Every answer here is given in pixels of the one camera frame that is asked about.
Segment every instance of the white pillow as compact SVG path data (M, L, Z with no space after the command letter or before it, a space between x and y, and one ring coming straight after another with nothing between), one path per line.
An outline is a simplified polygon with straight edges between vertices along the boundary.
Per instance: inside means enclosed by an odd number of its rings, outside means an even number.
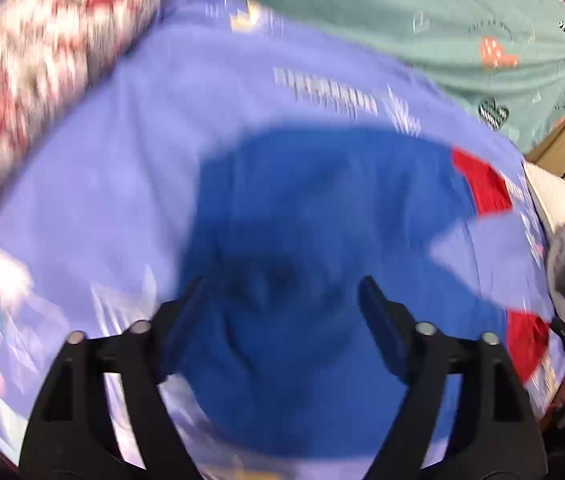
M530 162L524 163L531 198L549 241L555 229L565 224L565 181Z

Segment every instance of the floral pillow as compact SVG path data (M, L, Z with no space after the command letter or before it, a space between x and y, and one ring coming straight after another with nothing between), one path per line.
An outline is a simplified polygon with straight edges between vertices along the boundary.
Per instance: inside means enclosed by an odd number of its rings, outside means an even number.
M160 0L3 0L0 185L47 124L149 25Z

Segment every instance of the mint green blanket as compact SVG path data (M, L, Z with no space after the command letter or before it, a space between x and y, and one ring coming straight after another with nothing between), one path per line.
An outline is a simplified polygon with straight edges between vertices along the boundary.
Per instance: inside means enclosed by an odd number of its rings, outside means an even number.
M399 57L522 152L565 118L562 0L257 0Z

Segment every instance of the patterned cloth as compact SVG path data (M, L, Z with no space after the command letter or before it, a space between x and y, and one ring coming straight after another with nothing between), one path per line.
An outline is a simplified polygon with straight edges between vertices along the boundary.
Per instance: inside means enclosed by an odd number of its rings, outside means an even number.
M143 31L160 0L4 0L0 185L58 117Z

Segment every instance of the red fabric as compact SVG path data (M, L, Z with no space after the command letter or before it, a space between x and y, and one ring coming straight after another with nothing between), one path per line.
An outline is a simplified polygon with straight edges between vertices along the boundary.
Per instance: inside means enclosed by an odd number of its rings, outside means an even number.
M507 348L524 383L540 366L549 346L549 324L536 314L507 310Z
M453 150L453 164L471 187L478 215L512 208L507 184L489 164L457 149Z

